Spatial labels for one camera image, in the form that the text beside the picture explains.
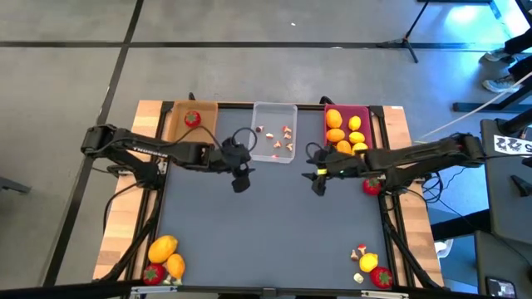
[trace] mushroom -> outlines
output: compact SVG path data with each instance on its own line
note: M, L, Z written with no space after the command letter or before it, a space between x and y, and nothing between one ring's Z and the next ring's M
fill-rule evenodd
M353 275L352 279L355 282L358 282L358 283L362 283L364 281L364 277L360 273L355 273L355 275Z
M357 251L356 250L351 251L351 259L354 262L358 261L358 255L357 255Z
M366 245L364 245L364 244L358 245L358 250L360 250L362 255L366 254Z

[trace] yellow fruit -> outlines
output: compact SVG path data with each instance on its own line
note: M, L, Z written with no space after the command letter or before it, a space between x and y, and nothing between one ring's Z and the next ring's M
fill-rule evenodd
M352 118L349 119L349 129L350 130L358 130L358 129L360 129L360 124L361 123L362 123L362 121L360 120L360 117L353 116Z
M341 140L336 144L336 150L339 153L351 154L351 145L346 140Z
M326 137L327 140L331 142L338 142L343 140L346 137L346 134L340 129L330 129L327 131Z
M148 259L150 262L163 263L177 249L177 239L172 236L162 236L150 245Z
M185 260L183 260L183 257L181 257L179 254L174 253L170 257L168 257L168 261L166 261L166 270L168 270L168 273L173 277L177 279L178 286L182 285L181 278L183 277L183 273L185 273L186 265Z
M375 253L366 253L360 257L360 261L358 263L360 264L360 270L369 273L375 269L375 267L377 267L379 263L379 257Z
M327 126L331 129L338 129L342 125L342 116L338 110L329 109L325 114Z
M355 145L357 143L366 141L366 137L364 137L364 134L360 132L352 132L349 134L349 141Z
M351 152L351 154L355 154L355 152L356 152L357 150L367 150L367 145L366 145L365 143L363 143L363 142L355 144L355 145L352 147L352 152Z

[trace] sticker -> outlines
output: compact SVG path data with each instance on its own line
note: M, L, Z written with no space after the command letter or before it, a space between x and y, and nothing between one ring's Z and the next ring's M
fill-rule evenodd
M503 154L532 154L532 141L493 135L495 151Z

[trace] gray floor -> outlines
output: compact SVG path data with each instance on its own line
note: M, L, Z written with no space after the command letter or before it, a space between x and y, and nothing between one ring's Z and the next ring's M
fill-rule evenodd
M497 3L500 20L487 5L431 4L411 40L501 44L526 25L512 1ZM119 42L134 6L134 0L0 0L0 42ZM145 0L134 41L379 42L400 37L420 8L414 0ZM40 282L79 169L81 139L95 122L118 51L0 48L0 175L33 187L25 196L0 192L0 263L10 269L0 274L0 288ZM488 101L493 95L480 82L505 73L503 64L479 61L480 51L416 52L419 64L398 50L130 49L109 122L130 127L138 100L184 99L189 91L206 100L298 103L327 95L337 103L402 105L418 140L461 115L452 102ZM432 138L478 135L481 119L505 116L473 115ZM444 179L456 171L445 171ZM90 280L115 183L91 175L59 283ZM443 200L460 213L485 208L483 169L467 169Z

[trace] clear plastic container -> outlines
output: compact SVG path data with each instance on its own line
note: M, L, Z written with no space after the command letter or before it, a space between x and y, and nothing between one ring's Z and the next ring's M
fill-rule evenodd
M298 107L292 104L277 104L255 102L253 107L253 119L251 128L263 126L261 132L257 134L257 145L251 151L251 159L254 161L290 163L296 155L296 125L298 123ZM284 138L283 127L287 126L292 132L291 139ZM266 134L273 134L269 139ZM282 145L275 148L275 143L279 141ZM254 137L249 135L249 147L254 143ZM286 145L291 143L290 151Z

